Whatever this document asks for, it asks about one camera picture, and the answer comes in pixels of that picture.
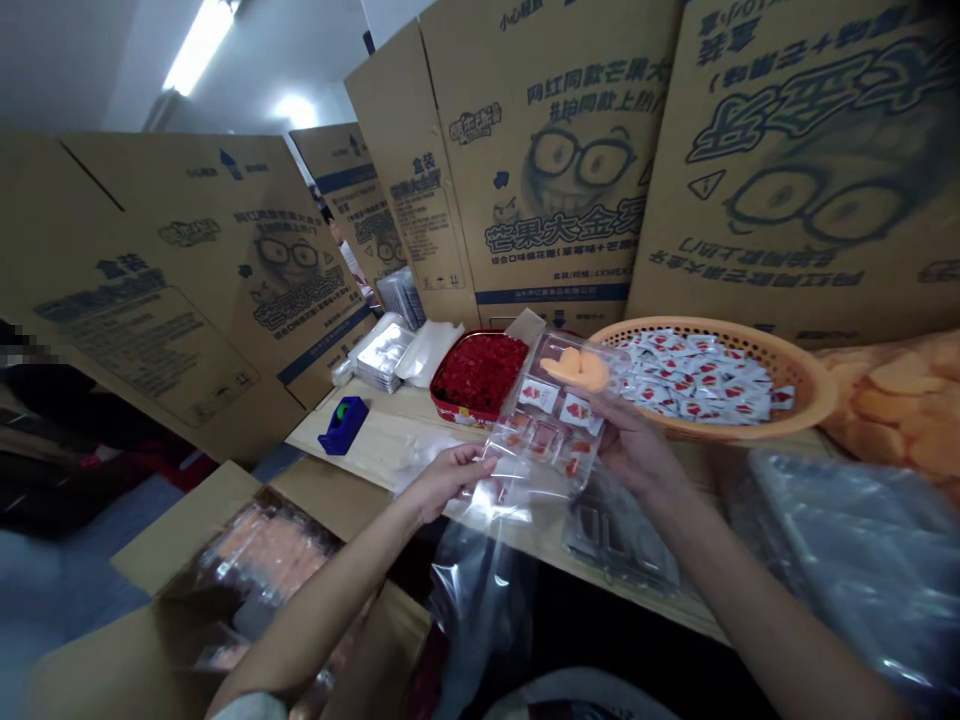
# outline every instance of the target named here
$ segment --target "arrow symbol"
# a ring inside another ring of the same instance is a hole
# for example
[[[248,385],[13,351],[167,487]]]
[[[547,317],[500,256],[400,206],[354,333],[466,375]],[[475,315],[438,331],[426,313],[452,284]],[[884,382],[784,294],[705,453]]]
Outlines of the arrow symbol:
[[[227,169],[234,180],[243,180],[240,168],[237,167],[237,161],[230,157],[223,148],[220,148],[220,164]]]

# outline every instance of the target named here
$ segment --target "hand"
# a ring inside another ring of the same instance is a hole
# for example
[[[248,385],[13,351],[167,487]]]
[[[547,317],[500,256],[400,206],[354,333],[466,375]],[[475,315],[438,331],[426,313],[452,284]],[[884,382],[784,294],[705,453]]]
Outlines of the hand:
[[[650,492],[689,485],[683,466],[655,422],[613,395],[591,398],[590,408],[607,421],[600,439],[600,459],[638,499]]]
[[[410,503],[424,525],[433,522],[462,488],[490,477],[497,458],[473,461],[482,454],[483,445],[457,445],[444,450],[403,491],[400,500]]]

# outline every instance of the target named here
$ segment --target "cardboard box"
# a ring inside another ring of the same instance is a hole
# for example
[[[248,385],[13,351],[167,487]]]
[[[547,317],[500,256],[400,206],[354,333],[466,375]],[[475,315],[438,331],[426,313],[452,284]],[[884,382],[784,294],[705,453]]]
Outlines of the cardboard box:
[[[4,319],[217,460],[282,441],[373,327],[282,138],[0,143]]]
[[[184,649],[210,623],[229,618],[239,598],[194,591],[193,562],[251,498],[271,494],[347,541],[390,500],[320,460],[300,461],[268,487],[233,463],[222,466],[113,558],[153,601],[44,657],[30,684],[34,716],[202,718],[222,678],[185,670]],[[429,629],[429,613],[388,582],[336,679],[323,720],[402,717]]]
[[[481,324],[623,318],[682,3],[440,0],[420,16]]]
[[[416,21],[345,81],[427,317],[479,327],[457,195]]]
[[[629,317],[806,347],[960,323],[956,39],[934,5],[686,6]]]
[[[360,126],[296,130],[290,137],[379,298],[377,280],[406,265],[406,256]]]

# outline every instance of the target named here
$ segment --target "wooden table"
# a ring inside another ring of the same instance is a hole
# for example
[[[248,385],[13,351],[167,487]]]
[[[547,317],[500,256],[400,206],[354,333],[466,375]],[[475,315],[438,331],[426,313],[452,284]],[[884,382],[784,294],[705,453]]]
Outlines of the wooden table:
[[[317,442],[317,436],[326,432],[340,400],[349,395],[361,397],[370,408],[370,413],[350,451],[342,456],[328,456]],[[483,430],[442,420],[425,390],[404,386],[395,394],[388,395],[354,379],[328,395],[290,433],[287,443],[393,492],[397,475],[409,457],[412,441],[427,433],[446,433],[460,442],[480,443],[484,442],[488,435]],[[771,446],[772,442],[752,445]],[[673,443],[673,447],[691,479],[716,504],[718,500],[715,485],[707,468],[703,446],[677,442]],[[812,430],[777,440],[775,447],[783,452],[819,457],[832,455],[834,452],[822,436]],[[472,526],[469,519],[457,519]],[[691,630],[729,644],[710,611],[698,599],[684,594],[664,597],[652,590],[609,578],[601,570],[571,557],[561,543],[564,520],[563,506],[543,505],[535,510],[534,522],[531,524],[504,523],[505,529],[500,539],[511,547],[581,580],[659,613]],[[475,529],[488,530],[486,526],[479,525]]]

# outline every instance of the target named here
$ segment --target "ceiling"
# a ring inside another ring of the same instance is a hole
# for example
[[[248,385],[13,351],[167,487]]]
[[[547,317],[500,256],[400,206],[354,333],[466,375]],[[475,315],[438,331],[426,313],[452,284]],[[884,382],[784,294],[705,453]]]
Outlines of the ceiling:
[[[137,5],[128,0],[5,0],[0,103],[16,125],[99,128]]]
[[[288,95],[317,124],[353,119],[343,79],[430,0],[243,0],[234,26],[168,130],[280,133]],[[137,132],[201,0],[4,0],[0,116],[15,125]]]

